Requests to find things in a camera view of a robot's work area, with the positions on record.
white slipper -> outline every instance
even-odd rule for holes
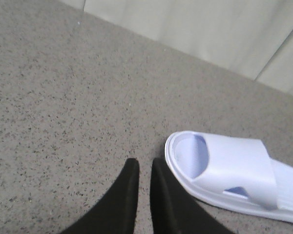
[[[197,199],[293,223],[293,167],[271,159],[261,140],[176,132],[166,141],[165,158]]]

slide sandal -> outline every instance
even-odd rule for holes
[[[166,141],[165,159],[195,198],[293,223],[293,167],[270,158],[261,140],[176,132]]]
[[[138,188],[139,162],[129,158],[99,202],[61,234],[133,234]]]
[[[153,160],[150,204],[154,234],[233,234],[194,201],[162,158]]]

floor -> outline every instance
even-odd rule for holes
[[[293,97],[54,0],[0,1],[0,233],[58,233],[135,157],[135,233],[152,234],[151,162],[179,130],[260,138],[293,166]],[[201,205],[239,234],[293,234]]]

gray floor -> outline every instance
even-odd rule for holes
[[[136,234],[166,138],[260,138],[293,166],[293,97],[54,0],[0,1],[0,233],[57,233],[141,166]],[[293,224],[202,206],[240,234]]]

speckled floor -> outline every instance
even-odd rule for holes
[[[152,234],[151,162],[178,130],[260,138],[293,166],[293,97],[55,0],[0,1],[0,233],[58,233],[135,157],[135,233]],[[293,234],[201,205],[236,233]]]

